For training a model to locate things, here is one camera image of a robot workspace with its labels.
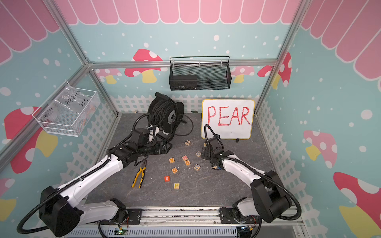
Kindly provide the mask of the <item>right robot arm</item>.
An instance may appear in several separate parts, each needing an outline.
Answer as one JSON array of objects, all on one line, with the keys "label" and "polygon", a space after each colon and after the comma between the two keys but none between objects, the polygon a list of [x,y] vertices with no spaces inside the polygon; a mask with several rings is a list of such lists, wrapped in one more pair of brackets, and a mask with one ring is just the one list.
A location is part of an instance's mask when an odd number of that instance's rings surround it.
[{"label": "right robot arm", "polygon": [[254,216],[267,223],[275,219],[294,221],[301,217],[302,208],[297,198],[284,187],[275,171],[258,170],[225,150],[218,137],[205,140],[201,157],[213,169],[229,172],[248,185],[251,198],[241,198],[232,205],[231,213],[238,223]]}]

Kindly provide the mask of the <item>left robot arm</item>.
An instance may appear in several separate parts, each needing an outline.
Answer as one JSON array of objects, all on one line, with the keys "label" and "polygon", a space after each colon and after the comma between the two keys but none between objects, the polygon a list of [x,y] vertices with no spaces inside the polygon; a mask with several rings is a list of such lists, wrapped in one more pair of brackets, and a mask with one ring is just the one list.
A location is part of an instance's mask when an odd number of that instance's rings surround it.
[{"label": "left robot arm", "polygon": [[63,237],[77,226],[110,221],[122,224],[129,219],[127,207],[118,199],[81,204],[97,186],[130,164],[143,165],[139,157],[167,154],[172,144],[158,140],[156,132],[133,129],[130,135],[110,148],[106,156],[89,170],[57,188],[47,187],[36,205],[17,226],[19,234],[32,234],[50,230],[56,237]]}]

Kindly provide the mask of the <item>whiteboard with red PEAR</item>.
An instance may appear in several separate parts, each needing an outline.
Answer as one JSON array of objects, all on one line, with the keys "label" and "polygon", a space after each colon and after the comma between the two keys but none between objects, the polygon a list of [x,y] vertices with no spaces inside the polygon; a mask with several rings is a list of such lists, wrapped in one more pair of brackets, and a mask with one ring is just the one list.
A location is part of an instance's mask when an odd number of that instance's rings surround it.
[{"label": "whiteboard with red PEAR", "polygon": [[215,134],[221,139],[249,139],[254,124],[256,102],[249,99],[205,99],[202,102],[201,137]]}]

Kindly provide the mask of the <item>yellow black pliers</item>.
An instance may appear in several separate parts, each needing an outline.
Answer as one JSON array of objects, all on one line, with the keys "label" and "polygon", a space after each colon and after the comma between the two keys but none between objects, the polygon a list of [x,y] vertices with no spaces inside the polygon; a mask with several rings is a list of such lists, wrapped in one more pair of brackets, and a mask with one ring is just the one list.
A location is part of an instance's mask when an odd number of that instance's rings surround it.
[{"label": "yellow black pliers", "polygon": [[135,187],[141,188],[142,187],[142,184],[143,184],[144,178],[145,178],[145,173],[146,173],[146,165],[147,165],[147,161],[144,160],[141,167],[140,167],[140,170],[135,175],[134,181],[132,183],[132,188],[135,188]]}]

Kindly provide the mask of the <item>black box in basket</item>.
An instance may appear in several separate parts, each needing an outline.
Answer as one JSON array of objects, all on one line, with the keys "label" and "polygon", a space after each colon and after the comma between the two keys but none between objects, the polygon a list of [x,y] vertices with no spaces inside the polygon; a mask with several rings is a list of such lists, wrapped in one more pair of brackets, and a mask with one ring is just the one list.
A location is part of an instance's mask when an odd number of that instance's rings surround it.
[{"label": "black box in basket", "polygon": [[169,84],[171,91],[198,90],[197,75],[173,75]]}]

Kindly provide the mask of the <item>clear plastic wall bin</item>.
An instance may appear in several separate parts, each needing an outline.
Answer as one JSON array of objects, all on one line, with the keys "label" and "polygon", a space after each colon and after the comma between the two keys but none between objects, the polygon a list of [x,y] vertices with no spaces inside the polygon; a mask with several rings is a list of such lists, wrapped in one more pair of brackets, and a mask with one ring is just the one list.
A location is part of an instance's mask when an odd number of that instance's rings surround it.
[{"label": "clear plastic wall bin", "polygon": [[46,133],[78,137],[100,103],[98,92],[73,87],[66,81],[32,117]]}]

